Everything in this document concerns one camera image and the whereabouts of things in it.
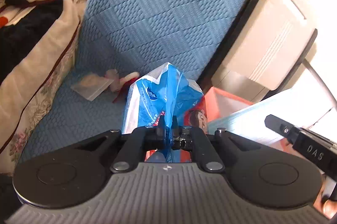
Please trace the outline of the person's hand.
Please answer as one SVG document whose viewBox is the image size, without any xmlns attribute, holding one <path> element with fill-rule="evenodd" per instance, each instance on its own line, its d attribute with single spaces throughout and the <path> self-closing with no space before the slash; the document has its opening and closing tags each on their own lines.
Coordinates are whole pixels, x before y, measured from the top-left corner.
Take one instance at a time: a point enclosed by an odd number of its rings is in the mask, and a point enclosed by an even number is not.
<svg viewBox="0 0 337 224">
<path fill-rule="evenodd" d="M 329 219 L 332 219 L 337 213 L 337 201 L 327 200 L 322 205 L 322 213 Z"/>
</svg>

